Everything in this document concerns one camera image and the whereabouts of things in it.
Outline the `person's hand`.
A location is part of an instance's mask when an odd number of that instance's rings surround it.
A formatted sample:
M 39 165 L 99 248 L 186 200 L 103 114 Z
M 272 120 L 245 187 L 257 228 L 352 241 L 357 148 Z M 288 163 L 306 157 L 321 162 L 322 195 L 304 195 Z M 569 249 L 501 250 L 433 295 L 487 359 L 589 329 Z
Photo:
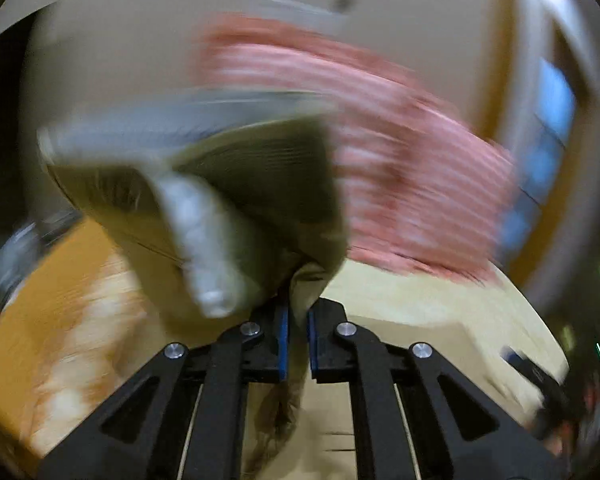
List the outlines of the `person's hand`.
M 557 427 L 548 430 L 541 442 L 548 452 L 560 458 L 573 458 L 585 450 L 584 419 L 564 420 Z

